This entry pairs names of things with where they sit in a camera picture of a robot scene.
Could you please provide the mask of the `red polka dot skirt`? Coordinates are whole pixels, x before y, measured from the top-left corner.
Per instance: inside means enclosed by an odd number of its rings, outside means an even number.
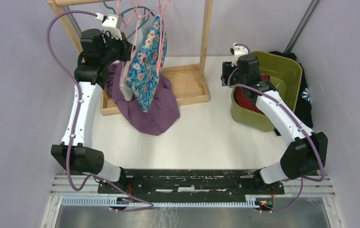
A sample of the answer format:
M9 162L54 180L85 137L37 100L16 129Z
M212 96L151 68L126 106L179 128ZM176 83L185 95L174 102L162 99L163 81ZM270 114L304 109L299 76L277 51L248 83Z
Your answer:
M245 84L246 86L252 87L254 89L260 90L261 92L266 92L270 89L270 86L268 85L270 82L270 76L269 75L261 75L260 79L257 82L248 83ZM248 109L252 112L265 115L259 108L257 108L256 99L258 98L259 94L256 92L253 92L249 89L246 89L244 87L237 86L235 88L235 95L234 99L236 103L244 108Z

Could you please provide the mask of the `white garment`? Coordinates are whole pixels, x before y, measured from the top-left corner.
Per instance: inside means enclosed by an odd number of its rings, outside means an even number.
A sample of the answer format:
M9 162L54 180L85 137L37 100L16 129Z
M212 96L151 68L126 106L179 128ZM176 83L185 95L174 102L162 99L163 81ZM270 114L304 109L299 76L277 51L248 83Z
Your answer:
M123 94L124 99L126 101L130 101L134 95L134 91L131 88L131 86L129 85L129 73L130 73L132 64L134 62L134 59L135 59L136 55L139 53L139 50L144 41L144 35L143 35L143 31L141 29L141 27L143 26L142 21L143 20L140 18L140 16L138 16L138 19L136 22L136 29L134 31L133 39L132 39L135 47L132 49L131 59L123 65L123 70L122 70L120 80L119 80L119 89L120 89L121 93Z

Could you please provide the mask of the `blue floral garment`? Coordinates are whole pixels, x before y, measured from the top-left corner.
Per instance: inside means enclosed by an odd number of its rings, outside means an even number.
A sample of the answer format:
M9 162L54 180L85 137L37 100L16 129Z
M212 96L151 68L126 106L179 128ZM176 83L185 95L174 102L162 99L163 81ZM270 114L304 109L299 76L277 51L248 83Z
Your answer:
M144 41L136 55L129 73L129 85L143 112L148 112L154 98L160 77L156 76L158 60L160 19L156 16L152 25L144 34ZM167 52L167 36L165 35L164 56Z

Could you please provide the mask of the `purple garment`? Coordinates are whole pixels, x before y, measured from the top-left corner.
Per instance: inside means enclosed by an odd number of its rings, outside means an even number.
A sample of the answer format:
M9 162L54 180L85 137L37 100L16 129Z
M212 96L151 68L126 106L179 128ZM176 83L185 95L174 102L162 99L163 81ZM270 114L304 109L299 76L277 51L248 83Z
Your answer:
M134 97L130 101L126 101L119 88L123 64L112 64L108 69L109 76L106 80L108 95L124 118L136 130L158 136L166 132L180 118L180 110L172 92L172 84L164 75L160 77L149 111L143 112L138 101Z

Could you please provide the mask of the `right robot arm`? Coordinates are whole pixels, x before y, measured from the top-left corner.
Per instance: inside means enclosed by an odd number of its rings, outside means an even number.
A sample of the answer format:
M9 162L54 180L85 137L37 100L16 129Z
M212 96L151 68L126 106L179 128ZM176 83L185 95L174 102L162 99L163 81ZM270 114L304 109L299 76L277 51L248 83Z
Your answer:
M315 133L305 125L286 105L275 86L269 80L261 79L259 60L252 54L234 57L233 61L222 63L223 86L240 87L244 95L272 122L287 144L286 151L276 162L260 169L253 180L253 189L265 194L272 183L297 178L309 179L308 174L320 171L325 179L328 138L323 132Z

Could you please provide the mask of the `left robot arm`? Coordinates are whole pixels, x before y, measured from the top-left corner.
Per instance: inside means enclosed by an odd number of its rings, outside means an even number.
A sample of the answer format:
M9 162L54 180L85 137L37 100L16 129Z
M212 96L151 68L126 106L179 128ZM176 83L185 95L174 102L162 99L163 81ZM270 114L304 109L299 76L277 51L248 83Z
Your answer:
M60 144L52 145L51 155L67 171L93 174L110 181L114 192L122 193L128 181L121 176L121 167L105 160L103 152L92 147L93 123L97 101L101 97L115 61L129 60L132 44L123 32L114 36L93 28L82 32L82 52L74 71L74 102L67 130Z

